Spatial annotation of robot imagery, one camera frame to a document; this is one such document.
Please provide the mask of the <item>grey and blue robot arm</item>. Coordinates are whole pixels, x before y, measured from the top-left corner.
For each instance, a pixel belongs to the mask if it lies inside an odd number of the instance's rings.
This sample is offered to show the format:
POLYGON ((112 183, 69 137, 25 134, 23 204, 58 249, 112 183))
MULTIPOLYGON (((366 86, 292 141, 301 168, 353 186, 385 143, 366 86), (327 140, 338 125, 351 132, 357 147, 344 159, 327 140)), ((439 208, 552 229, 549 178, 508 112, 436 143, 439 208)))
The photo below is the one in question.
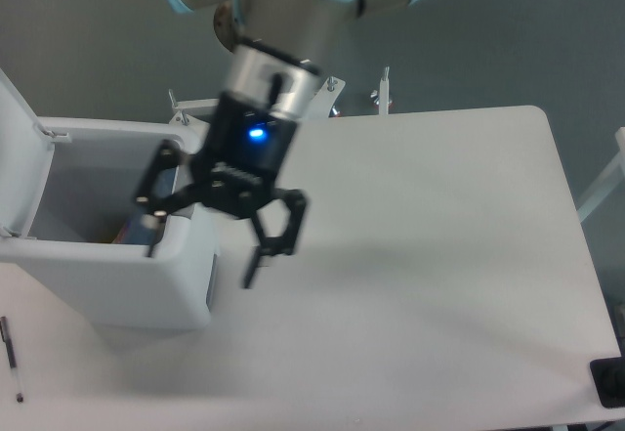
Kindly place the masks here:
POLYGON ((178 13, 228 4, 233 60, 201 148, 162 141, 135 201, 157 231, 195 204, 249 221, 258 241, 242 280, 250 287, 264 258, 296 249, 307 199, 276 179, 342 25, 421 0, 167 1, 178 13))

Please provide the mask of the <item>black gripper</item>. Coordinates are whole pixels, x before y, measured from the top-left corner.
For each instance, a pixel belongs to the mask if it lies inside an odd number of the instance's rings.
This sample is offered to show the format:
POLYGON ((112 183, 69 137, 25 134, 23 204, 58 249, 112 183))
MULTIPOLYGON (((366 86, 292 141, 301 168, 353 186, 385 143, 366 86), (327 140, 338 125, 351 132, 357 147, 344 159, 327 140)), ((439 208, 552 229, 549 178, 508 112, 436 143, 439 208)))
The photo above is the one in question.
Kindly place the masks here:
POLYGON ((275 188, 275 181, 297 128, 294 120, 278 118, 224 92, 197 154, 163 140, 134 194, 143 212, 142 225, 152 231, 146 257, 154 257, 167 218, 179 212, 188 216, 198 195, 204 206, 251 222, 258 244, 242 279, 244 289, 252 287, 263 258, 293 255, 308 199, 299 189, 275 188), (280 235, 268 236, 259 209, 274 200, 282 202, 288 217, 280 235))

